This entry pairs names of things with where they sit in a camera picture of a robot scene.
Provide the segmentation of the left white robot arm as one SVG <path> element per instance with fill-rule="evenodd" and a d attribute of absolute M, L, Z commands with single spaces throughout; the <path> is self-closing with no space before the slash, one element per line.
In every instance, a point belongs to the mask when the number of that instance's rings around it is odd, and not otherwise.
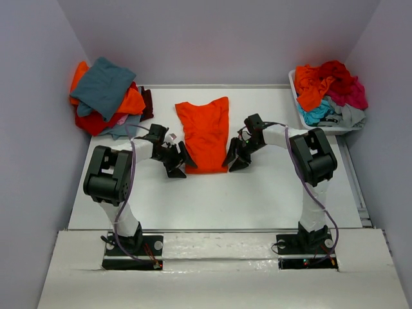
<path fill-rule="evenodd" d="M 143 160 L 160 162 L 169 178 L 185 178 L 182 165 L 198 167 L 183 142 L 175 144 L 167 137 L 168 130 L 152 124 L 144 136 L 129 137 L 129 150 L 102 145 L 93 150 L 83 191 L 104 210 L 113 227 L 115 246 L 126 255 L 137 254 L 144 242 L 141 223 L 128 202 L 137 164 Z"/>

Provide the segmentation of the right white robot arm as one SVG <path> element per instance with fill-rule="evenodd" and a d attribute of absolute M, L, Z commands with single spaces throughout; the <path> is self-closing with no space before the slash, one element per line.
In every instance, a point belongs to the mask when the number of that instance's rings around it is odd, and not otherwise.
<path fill-rule="evenodd" d="M 278 235 L 279 254 L 310 254 L 319 247 L 335 243 L 326 222 L 331 215 L 325 207 L 329 182 L 337 169 L 337 159 L 322 129 L 293 129 L 279 122 L 265 122 L 258 114 L 247 117 L 244 128 L 230 141 L 222 166 L 231 172 L 247 168 L 251 156 L 266 145 L 288 151 L 297 177 L 303 186 L 303 204 L 296 234 Z"/>

